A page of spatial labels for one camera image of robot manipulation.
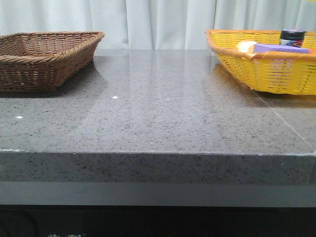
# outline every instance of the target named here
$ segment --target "counter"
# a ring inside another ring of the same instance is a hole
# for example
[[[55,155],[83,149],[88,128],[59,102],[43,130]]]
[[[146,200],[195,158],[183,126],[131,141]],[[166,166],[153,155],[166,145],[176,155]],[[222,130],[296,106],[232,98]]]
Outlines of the counter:
[[[0,121],[0,204],[316,206],[316,96],[206,50],[98,50],[55,92],[0,93]]]

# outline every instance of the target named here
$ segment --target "purple package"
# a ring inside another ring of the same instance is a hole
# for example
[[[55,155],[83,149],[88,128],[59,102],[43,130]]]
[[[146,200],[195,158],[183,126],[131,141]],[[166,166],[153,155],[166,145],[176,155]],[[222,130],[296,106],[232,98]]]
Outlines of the purple package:
[[[307,48],[298,48],[287,45],[277,44],[262,44],[257,43],[253,49],[254,53],[262,53],[267,51],[279,51],[279,52],[292,52],[292,53],[309,53],[310,50]]]

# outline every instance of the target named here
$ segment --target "brown wicker basket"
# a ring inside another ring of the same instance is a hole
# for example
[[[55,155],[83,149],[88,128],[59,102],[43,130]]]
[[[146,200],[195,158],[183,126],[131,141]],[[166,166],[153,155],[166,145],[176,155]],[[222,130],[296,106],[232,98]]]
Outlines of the brown wicker basket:
[[[0,37],[0,91],[53,91],[87,65],[103,32],[36,32]]]

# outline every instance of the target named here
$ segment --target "yellow wicker basket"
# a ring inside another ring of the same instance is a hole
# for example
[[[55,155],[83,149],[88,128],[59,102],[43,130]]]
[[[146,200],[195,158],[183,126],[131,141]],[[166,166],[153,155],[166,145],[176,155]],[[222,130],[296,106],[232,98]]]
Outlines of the yellow wicker basket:
[[[316,95],[316,54],[273,52],[242,53],[242,40],[279,44],[280,31],[208,30],[210,48],[238,80],[257,91],[275,94]],[[316,48],[316,33],[307,32],[304,48]]]
[[[103,32],[34,32],[0,37],[0,91],[53,91],[87,65]]]

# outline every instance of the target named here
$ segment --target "basket rim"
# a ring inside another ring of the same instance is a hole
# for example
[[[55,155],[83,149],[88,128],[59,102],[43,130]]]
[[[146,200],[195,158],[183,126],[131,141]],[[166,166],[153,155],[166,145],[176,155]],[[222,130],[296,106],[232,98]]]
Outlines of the basket rim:
[[[267,51],[263,53],[243,53],[238,51],[235,48],[225,48],[218,47],[214,44],[211,33],[227,33],[227,34],[269,34],[276,35],[280,34],[281,31],[277,30],[207,30],[205,32],[206,38],[208,41],[209,47],[215,53],[225,54],[228,56],[238,57],[238,58],[246,58],[250,61],[255,59],[288,59],[288,60],[300,60],[300,61],[316,61],[316,54],[309,53],[291,53],[291,52],[276,52],[276,51]],[[307,36],[316,37],[315,32],[307,31]]]
[[[27,63],[41,63],[41,62],[50,62],[50,61],[59,61],[67,59],[84,48],[88,48],[96,43],[99,43],[101,39],[105,36],[104,32],[101,31],[58,31],[58,32],[19,32],[13,33],[10,35],[0,36],[0,39],[3,38],[11,38],[15,36],[39,36],[39,35],[82,35],[82,34],[91,34],[92,37],[79,45],[67,49],[65,51],[60,51],[51,56],[41,56],[41,57],[33,57],[33,56],[11,56],[11,55],[3,55],[0,56],[0,63],[15,63],[15,64],[27,64]]]

